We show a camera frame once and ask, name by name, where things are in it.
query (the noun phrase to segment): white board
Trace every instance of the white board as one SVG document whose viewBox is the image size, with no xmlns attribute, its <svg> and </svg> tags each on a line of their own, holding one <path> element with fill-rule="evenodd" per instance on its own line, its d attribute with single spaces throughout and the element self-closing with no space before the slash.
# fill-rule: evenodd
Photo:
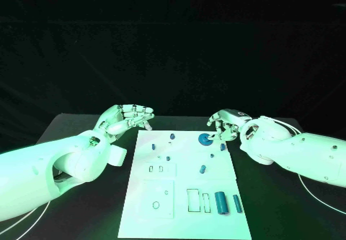
<svg viewBox="0 0 346 240">
<path fill-rule="evenodd" d="M 220 151 L 226 142 L 203 146 L 203 133 L 216 132 L 138 131 L 118 238 L 250 240 L 230 154 Z M 229 214 L 217 214 L 216 192 L 224 192 Z"/>
</svg>

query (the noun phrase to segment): black table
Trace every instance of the black table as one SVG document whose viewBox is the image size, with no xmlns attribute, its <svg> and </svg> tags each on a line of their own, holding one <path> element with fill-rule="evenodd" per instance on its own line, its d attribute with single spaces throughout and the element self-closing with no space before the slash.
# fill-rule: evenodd
<svg viewBox="0 0 346 240">
<path fill-rule="evenodd" d="M 58 114 L 37 143 L 77 135 L 93 128 L 97 118 L 97 115 Z M 152 130 L 214 131 L 214 126 L 206 125 L 207 119 L 208 117 L 155 116 L 149 125 Z M 276 119 L 299 128 L 293 119 Z M 50 202 L 35 226 L 21 240 L 116 239 L 138 130 L 142 128 L 131 128 L 113 142 L 126 149 L 122 166 L 106 165 L 100 176 L 92 182 L 71 188 Z M 325 207 L 309 196 L 295 173 L 275 163 L 256 163 L 240 151 L 239 145 L 239 139 L 226 143 L 252 239 L 344 240 L 346 215 Z M 302 180 L 314 195 L 332 207 L 346 211 L 344 188 L 304 177 Z M 0 235 L 0 239 L 17 239 L 44 207 L 46 204 Z M 0 231 L 20 218 L 21 216 L 0 222 Z"/>
</svg>

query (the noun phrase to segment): rectangular hole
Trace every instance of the rectangular hole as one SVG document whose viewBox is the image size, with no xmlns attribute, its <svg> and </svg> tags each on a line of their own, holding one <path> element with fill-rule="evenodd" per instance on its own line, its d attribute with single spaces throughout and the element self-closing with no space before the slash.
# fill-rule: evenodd
<svg viewBox="0 0 346 240">
<path fill-rule="evenodd" d="M 203 193 L 203 212 L 210 213 L 210 201 L 208 201 L 208 194 Z"/>
<path fill-rule="evenodd" d="M 200 212 L 200 193 L 197 189 L 187 189 L 187 211 Z"/>
</svg>

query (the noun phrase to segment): black curtain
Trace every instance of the black curtain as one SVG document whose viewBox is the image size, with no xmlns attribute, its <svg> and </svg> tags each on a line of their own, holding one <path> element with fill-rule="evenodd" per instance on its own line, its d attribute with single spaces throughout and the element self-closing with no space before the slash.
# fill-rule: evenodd
<svg viewBox="0 0 346 240">
<path fill-rule="evenodd" d="M 34 1 L 0 8 L 0 152 L 58 113 L 138 104 L 295 118 L 346 139 L 342 5 L 273 1 Z"/>
</svg>

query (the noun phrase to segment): robotic hand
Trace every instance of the robotic hand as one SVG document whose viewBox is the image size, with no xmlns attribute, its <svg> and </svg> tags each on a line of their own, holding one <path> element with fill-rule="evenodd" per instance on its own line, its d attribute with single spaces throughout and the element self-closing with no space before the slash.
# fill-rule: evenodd
<svg viewBox="0 0 346 240">
<path fill-rule="evenodd" d="M 207 137 L 208 140 L 231 141 L 239 135 L 239 149 L 257 163 L 269 165 L 275 162 L 298 175 L 346 187 L 344 140 L 301 133 L 291 125 L 269 117 L 252 119 L 243 112 L 230 109 L 216 112 L 206 125 L 210 126 L 211 122 L 217 135 Z"/>
<path fill-rule="evenodd" d="M 110 143 L 135 126 L 151 130 L 152 111 L 139 105 L 113 105 L 99 116 L 93 130 L 0 154 L 0 221 L 95 180 L 106 163 L 122 165 L 126 150 Z M 53 166 L 61 172 L 57 177 Z"/>
</svg>

